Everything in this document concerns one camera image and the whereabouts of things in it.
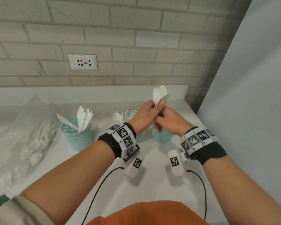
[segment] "beige sleeve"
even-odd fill
[[[0,207],[0,225],[54,225],[36,204],[15,196]]]

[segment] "black cable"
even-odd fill
[[[205,215],[204,215],[204,220],[206,220],[206,213],[207,213],[207,196],[206,196],[206,188],[205,188],[205,185],[204,185],[204,182],[202,180],[202,178],[195,172],[195,171],[192,171],[192,170],[186,170],[187,172],[191,172],[191,173],[194,173],[195,175],[197,175],[199,177],[199,179],[202,181],[202,184],[203,184],[203,187],[204,187],[204,193],[205,193]]]
[[[92,204],[93,204],[93,202],[94,202],[94,199],[95,199],[95,197],[96,197],[96,195],[97,195],[97,193],[98,193],[98,191],[99,191],[99,189],[101,188],[101,185],[103,184],[103,182],[107,179],[107,177],[112,173],[112,172],[114,172],[115,170],[117,170],[117,169],[123,169],[124,170],[124,167],[122,167],[122,166],[119,166],[119,167],[117,167],[117,168],[115,168],[115,169],[113,169],[112,171],[110,171],[109,172],[109,174],[103,179],[103,181],[101,182],[101,184],[100,184],[100,186],[99,186],[99,188],[97,189],[97,192],[95,193],[95,195],[94,195],[94,198],[93,198],[93,200],[92,200],[92,202],[90,203],[90,207],[88,208],[88,211],[87,211],[87,213],[86,213],[86,215],[85,215],[85,218],[84,218],[84,220],[83,220],[83,222],[82,222],[82,224],[81,225],[83,225],[83,223],[85,222],[85,219],[86,219],[86,217],[87,217],[87,215],[88,215],[88,213],[89,213],[89,211],[90,211],[90,208],[91,208],[91,206],[92,206]]]

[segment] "orange clothing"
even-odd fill
[[[181,202],[152,201],[130,205],[106,218],[98,216],[87,225],[208,225]]]

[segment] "brick wall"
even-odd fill
[[[186,84],[199,107],[250,2],[0,0],[0,86]]]

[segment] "clear plastic bag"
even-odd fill
[[[35,95],[12,124],[0,132],[0,189],[22,183],[45,156],[58,122]]]

